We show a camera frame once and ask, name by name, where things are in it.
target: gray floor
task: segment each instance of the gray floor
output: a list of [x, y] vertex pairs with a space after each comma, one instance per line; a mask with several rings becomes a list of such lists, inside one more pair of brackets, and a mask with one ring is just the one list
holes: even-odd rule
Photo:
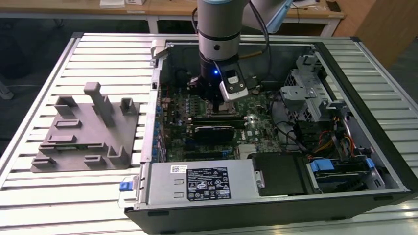
[[[191, 33], [189, 23], [165, 23], [160, 25], [161, 33], [176, 33], [179, 29]], [[10, 87], [14, 98], [9, 101], [0, 99], [0, 155], [8, 141], [12, 138], [20, 122], [36, 98], [40, 87], [49, 75], [60, 53], [69, 40], [72, 32], [124, 32], [148, 33], [144, 21], [98, 21], [98, 20], [66, 20], [64, 27], [56, 28], [53, 20], [10, 20], [0, 19], [0, 35], [10, 35], [17, 40], [21, 50], [26, 55], [32, 71], [28, 76], [17, 80], [4, 80]], [[399, 84], [418, 102], [416, 81], [418, 81], [418, 41], [414, 41], [404, 53], [399, 56], [396, 63], [390, 68], [390, 73]]]

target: aluminum extrusion table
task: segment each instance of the aluminum extrusion table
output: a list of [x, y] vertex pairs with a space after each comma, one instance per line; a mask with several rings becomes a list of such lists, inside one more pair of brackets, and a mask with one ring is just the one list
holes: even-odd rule
[[[263, 41], [259, 36], [243, 36]], [[20, 234], [144, 234], [118, 207], [118, 182], [140, 172], [139, 160], [153, 68], [155, 39], [196, 39], [193, 35], [93, 34], [72, 38], [50, 72], [26, 117], [0, 159], [0, 235]], [[382, 125], [398, 151], [418, 173], [418, 106], [376, 62], [360, 42], [350, 38], [271, 37], [272, 41], [321, 41]], [[82, 95], [85, 82], [100, 82], [109, 100], [131, 97], [140, 102], [132, 167], [127, 170], [33, 174], [29, 171], [38, 145], [46, 135], [57, 96]], [[336, 87], [329, 84], [335, 96]], [[352, 219], [280, 226], [228, 229], [205, 234], [415, 234], [418, 202], [376, 208]]]

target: warning label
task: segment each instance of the warning label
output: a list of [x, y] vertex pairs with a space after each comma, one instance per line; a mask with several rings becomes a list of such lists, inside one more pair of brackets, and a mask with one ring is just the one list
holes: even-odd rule
[[225, 167], [187, 170], [187, 199], [189, 201], [229, 199], [229, 187]]

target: gray base plate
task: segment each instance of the gray base plate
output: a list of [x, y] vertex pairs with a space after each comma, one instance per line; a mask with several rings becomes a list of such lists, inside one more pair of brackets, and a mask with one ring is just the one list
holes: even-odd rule
[[[60, 172], [60, 171], [85, 171], [85, 170], [112, 170], [127, 169], [131, 165], [132, 146], [136, 132], [139, 103], [133, 103], [136, 113], [122, 115], [120, 104], [112, 103], [113, 113], [112, 118], [114, 125], [106, 127], [101, 117], [96, 114], [92, 104], [78, 104], [70, 107], [74, 115], [72, 119], [62, 118], [57, 114], [53, 125], [49, 128], [46, 138], [42, 144], [50, 144], [48, 140], [50, 137], [70, 137], [74, 136], [76, 140], [69, 143], [62, 143], [54, 150], [42, 150], [32, 162], [30, 172]], [[78, 127], [56, 128], [57, 122], [62, 120], [77, 119], [81, 123]], [[93, 144], [105, 143], [104, 148], [93, 147]], [[120, 157], [120, 147], [124, 148], [124, 153]]]

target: metal bracket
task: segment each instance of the metal bracket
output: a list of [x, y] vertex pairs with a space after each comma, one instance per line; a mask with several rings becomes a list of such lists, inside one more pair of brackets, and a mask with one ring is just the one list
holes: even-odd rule
[[256, 183], [256, 188], [261, 189], [265, 187], [265, 183], [264, 183], [264, 179], [263, 179], [263, 174], [260, 171], [255, 171], [253, 172], [253, 176], [255, 176], [255, 183]]
[[155, 39], [155, 40], [152, 40], [152, 42], [151, 42], [151, 57], [152, 57], [152, 60], [155, 61], [156, 59], [159, 59], [165, 54], [167, 54], [165, 40], [164, 39]]
[[325, 109], [342, 109], [344, 106], [347, 106], [346, 102], [343, 100], [338, 101], [323, 101], [323, 105], [325, 106]]

